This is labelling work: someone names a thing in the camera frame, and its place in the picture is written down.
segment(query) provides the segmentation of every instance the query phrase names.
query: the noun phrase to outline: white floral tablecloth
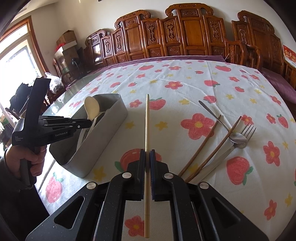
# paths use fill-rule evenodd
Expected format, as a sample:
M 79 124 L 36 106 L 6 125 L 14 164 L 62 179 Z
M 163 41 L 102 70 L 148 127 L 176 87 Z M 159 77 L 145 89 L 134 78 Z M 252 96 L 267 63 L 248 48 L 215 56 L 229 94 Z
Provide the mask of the white floral tablecloth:
M 284 230 L 296 209 L 296 124 L 282 98 L 257 70 L 201 60 L 130 62 L 103 72 L 57 115 L 71 117 L 86 96 L 99 93 L 120 93 L 128 116 L 84 179 L 69 173 L 47 154 L 36 187 L 50 214 L 87 182 L 108 182 L 125 171 L 129 162 L 138 160 L 140 148 L 144 148 L 148 93 L 151 148 L 172 173 L 179 173 L 214 124 L 198 100 L 204 100 L 215 114 L 222 114 L 229 127 L 240 115 L 242 121 L 236 130 L 248 123 L 257 127 L 248 146 L 236 149 L 205 181 L 271 241 Z M 184 177 L 204 161 L 225 134 L 218 125 Z M 168 217 L 168 202 L 152 202 L 150 240 L 173 240 Z M 143 201 L 127 202 L 122 240 L 144 240 L 143 218 Z

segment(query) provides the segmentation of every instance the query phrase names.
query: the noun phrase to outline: yellow flower center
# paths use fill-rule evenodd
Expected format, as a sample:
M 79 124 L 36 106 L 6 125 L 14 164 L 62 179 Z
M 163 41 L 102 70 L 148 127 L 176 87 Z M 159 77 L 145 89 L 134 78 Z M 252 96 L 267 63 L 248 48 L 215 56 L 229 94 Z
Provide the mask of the yellow flower center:
M 196 122 L 194 125 L 195 125 L 196 128 L 202 128 L 203 127 L 203 124 L 200 121 Z

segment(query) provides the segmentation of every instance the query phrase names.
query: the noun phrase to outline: wall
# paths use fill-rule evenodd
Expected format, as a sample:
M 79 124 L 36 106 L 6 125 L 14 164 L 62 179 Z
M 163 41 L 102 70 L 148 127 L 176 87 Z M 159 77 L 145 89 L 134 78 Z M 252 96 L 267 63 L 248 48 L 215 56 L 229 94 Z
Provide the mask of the wall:
M 49 71 L 53 75 L 57 75 L 52 66 L 54 50 L 57 46 L 56 41 L 63 33 L 61 30 L 62 25 L 58 21 L 58 13 L 55 4 L 56 3 L 49 4 L 33 10 L 20 18 L 15 19 L 10 24 L 10 26 L 12 26 L 31 15 L 38 46 Z
M 64 25 L 63 32 L 74 30 L 78 45 L 84 47 L 87 36 L 108 28 L 114 29 L 115 21 L 125 14 L 138 9 L 151 12 L 152 17 L 165 18 L 165 10 L 175 3 L 194 2 L 192 0 L 60 0 L 57 10 Z M 214 10 L 214 15 L 224 19 L 228 39 L 233 39 L 231 20 L 238 20 L 237 13 L 247 10 L 266 18 L 275 28 L 276 35 L 283 44 L 296 51 L 296 43 L 277 13 L 263 0 L 204 0 Z

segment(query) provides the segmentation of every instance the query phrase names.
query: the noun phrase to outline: metal pivot bolt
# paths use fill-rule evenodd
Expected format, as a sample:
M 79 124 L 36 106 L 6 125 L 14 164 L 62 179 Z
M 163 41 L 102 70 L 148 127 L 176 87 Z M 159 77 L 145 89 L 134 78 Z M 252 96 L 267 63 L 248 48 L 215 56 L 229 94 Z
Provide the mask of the metal pivot bolt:
M 87 189 L 94 189 L 96 187 L 96 184 L 95 183 L 88 183 L 87 185 L 86 185 L 86 188 Z
M 201 189 L 208 189 L 209 188 L 209 184 L 207 184 L 205 182 L 202 182 L 202 183 L 200 183 L 200 188 Z
M 125 173 L 122 174 L 122 177 L 126 178 L 126 179 L 131 178 L 131 173 L 125 172 Z
M 165 179 L 172 179 L 173 177 L 174 177 L 174 175 L 169 172 L 164 174 Z

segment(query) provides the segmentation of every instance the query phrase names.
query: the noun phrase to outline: fork handle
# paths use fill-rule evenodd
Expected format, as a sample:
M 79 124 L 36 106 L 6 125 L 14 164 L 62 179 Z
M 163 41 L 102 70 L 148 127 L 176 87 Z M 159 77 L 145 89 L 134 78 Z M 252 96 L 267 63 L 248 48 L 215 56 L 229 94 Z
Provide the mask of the fork handle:
M 209 112 L 217 121 L 220 122 L 220 124 L 227 130 L 229 131 L 229 129 L 222 123 L 222 121 L 220 121 L 218 119 L 218 117 L 205 105 L 204 102 L 202 102 L 201 100 L 198 101 L 198 103 L 207 111 Z
M 195 183 L 201 182 L 210 172 L 212 172 L 219 164 L 231 153 L 233 150 L 237 148 L 230 147 L 226 152 L 224 152 L 221 156 L 219 156 L 217 159 L 213 160 L 209 165 L 201 169 L 199 174 L 197 175 L 197 178 L 195 179 Z

